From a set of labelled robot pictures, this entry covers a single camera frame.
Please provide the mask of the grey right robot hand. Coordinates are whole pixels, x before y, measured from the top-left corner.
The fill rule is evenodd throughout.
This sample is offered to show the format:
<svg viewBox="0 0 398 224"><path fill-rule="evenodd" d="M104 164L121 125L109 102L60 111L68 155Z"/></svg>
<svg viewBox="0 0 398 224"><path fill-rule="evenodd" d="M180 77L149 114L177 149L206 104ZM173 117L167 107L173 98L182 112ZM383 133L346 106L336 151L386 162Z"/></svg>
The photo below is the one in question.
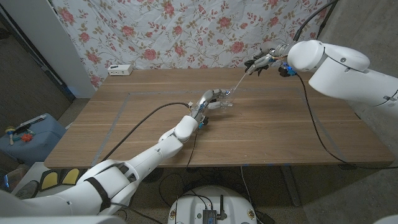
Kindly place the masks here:
<svg viewBox="0 0 398 224"><path fill-rule="evenodd" d="M253 58L244 63L245 74L251 75L253 72L260 74L262 70L267 70L272 63L278 60L286 62L288 53L294 45L295 43L284 44L277 41L264 42Z"/></svg>

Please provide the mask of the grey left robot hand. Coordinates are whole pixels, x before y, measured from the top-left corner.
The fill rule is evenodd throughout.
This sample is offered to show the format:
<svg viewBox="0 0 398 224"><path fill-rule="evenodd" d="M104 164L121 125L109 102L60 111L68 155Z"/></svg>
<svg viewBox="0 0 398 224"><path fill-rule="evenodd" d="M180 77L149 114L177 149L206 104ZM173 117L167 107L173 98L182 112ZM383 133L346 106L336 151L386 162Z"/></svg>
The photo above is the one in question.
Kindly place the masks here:
<svg viewBox="0 0 398 224"><path fill-rule="evenodd" d="M230 89L210 89L201 96L197 103L192 107L190 116L198 123L205 118L206 110L215 110L218 108L228 108L233 106L230 99L232 92Z"/></svg>

